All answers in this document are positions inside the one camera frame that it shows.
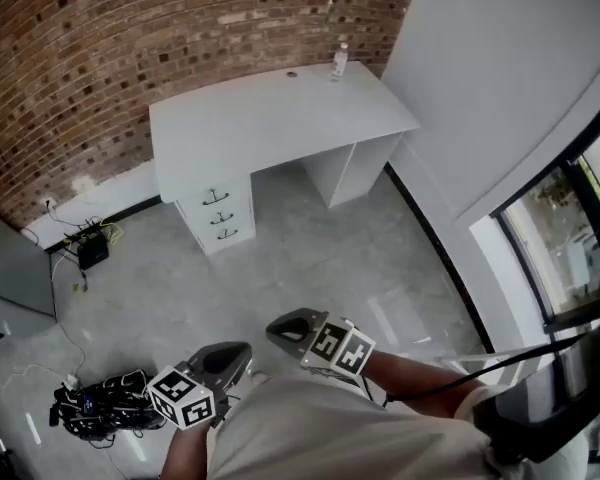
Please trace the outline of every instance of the power outlet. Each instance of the power outlet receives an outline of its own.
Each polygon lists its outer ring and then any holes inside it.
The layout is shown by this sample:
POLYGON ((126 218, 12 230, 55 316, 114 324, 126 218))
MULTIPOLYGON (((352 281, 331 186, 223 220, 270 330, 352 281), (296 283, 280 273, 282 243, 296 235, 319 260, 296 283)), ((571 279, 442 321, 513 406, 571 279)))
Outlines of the power outlet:
POLYGON ((58 206, 58 203, 51 195, 46 195, 38 199, 38 202, 44 206, 45 208, 55 208, 58 206))

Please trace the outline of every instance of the water bottle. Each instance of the water bottle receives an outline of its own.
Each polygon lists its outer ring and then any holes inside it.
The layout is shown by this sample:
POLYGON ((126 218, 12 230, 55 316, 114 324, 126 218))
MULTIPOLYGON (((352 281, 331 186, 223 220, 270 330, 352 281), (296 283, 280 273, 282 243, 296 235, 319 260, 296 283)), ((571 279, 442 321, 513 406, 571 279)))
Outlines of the water bottle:
POLYGON ((349 57, 348 52, 349 45, 342 43, 338 51, 333 56, 333 65, 331 66, 331 81, 337 82, 344 73, 344 67, 347 64, 347 58, 349 57))

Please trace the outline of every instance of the concrete floor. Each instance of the concrete floor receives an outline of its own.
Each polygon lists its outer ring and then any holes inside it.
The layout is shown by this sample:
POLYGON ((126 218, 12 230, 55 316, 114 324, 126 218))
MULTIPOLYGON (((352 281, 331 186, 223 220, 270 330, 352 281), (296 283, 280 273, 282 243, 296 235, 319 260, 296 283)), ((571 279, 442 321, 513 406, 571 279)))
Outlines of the concrete floor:
MULTIPOLYGON (((368 196, 331 210, 297 164, 255 174, 253 192, 257 238, 211 258, 173 205, 159 205, 120 223, 125 234, 88 271, 86 293, 72 290, 80 282, 74 265, 58 267, 58 317, 86 352, 83 384, 138 367, 155 372, 225 340, 250 342, 260 369, 288 370, 293 363, 265 340, 264 328, 302 306, 347 316, 385 351, 423 357, 479 349, 442 263, 384 173, 368 196)), ((94 450, 48 426, 58 375, 33 366, 11 376, 31 364, 66 376, 80 362, 57 325, 26 341, 2 340, 5 445, 35 479, 155 478, 173 427, 141 440, 123 433, 107 452, 94 450)), ((237 392, 248 389, 241 383, 237 392)))

